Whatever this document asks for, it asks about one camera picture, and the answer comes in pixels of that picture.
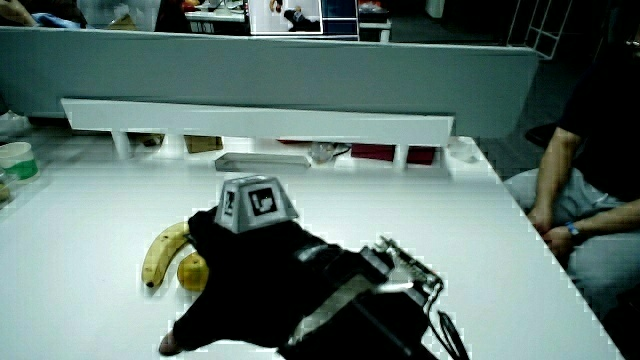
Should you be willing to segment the person's right hand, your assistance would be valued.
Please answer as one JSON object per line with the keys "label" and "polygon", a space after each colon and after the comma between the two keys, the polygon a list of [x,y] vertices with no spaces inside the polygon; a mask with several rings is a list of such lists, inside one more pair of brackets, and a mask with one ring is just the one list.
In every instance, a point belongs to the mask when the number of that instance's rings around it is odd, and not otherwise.
{"label": "person's right hand", "polygon": [[327,300],[370,287],[359,254],[304,230],[275,177],[227,180],[218,204],[188,220],[209,269],[203,292],[159,345],[163,356],[219,340],[286,344]]}

